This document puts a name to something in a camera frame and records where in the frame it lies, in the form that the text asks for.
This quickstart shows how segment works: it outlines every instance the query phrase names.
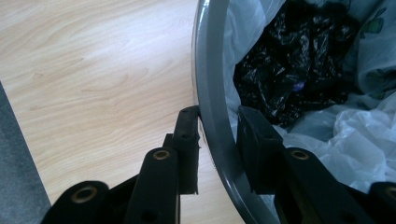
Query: trash can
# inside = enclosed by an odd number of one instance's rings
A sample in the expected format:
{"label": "trash can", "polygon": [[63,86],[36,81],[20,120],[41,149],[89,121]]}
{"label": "trash can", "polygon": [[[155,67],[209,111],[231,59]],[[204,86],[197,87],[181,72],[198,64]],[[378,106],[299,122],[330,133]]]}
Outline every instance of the trash can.
{"label": "trash can", "polygon": [[[354,0],[339,0],[335,2],[351,4],[351,1],[353,4]],[[236,148],[237,115],[235,115],[233,110],[240,105],[240,101],[235,101],[231,97],[237,93],[233,85],[233,79],[229,75],[233,74],[234,66],[252,48],[262,32],[262,30],[257,28],[253,31],[247,31],[247,27],[254,22],[261,23],[255,24],[257,27],[265,27],[284,2],[284,0],[200,0],[196,12],[192,41],[192,71],[196,90],[195,96],[200,106],[206,141],[221,181],[246,223],[278,223],[278,220],[267,207],[262,197],[251,192]],[[307,0],[307,2],[324,1]],[[365,8],[359,9],[359,19],[375,18],[375,15],[373,17],[370,17],[370,15],[374,13],[374,9],[377,9],[384,2],[387,1],[367,0],[364,3],[355,1],[357,4],[366,5]],[[230,22],[230,15],[232,15],[231,20],[240,20],[241,22]],[[260,21],[255,21],[255,16],[257,15],[262,16]],[[378,20],[375,20],[375,24],[376,26],[381,25]],[[253,33],[255,37],[250,37],[245,35],[245,33]],[[230,39],[233,41],[230,36],[235,34],[240,35],[238,41],[245,41],[246,45],[240,49],[232,49],[230,53],[230,48],[234,48],[233,43],[230,42]],[[396,62],[393,62],[393,65],[387,64],[387,71],[393,70],[396,70]],[[373,80],[367,74],[369,72],[366,69],[364,77],[360,75],[357,78],[357,82],[358,85],[360,83],[360,87],[364,92],[372,93],[369,92],[372,85],[367,83]],[[385,78],[383,77],[378,79],[378,76],[376,76],[376,78],[376,83],[378,84],[375,84],[376,86],[380,86],[380,83],[387,83],[388,86],[384,87],[383,90],[395,89],[396,81],[394,79],[384,81]]]}

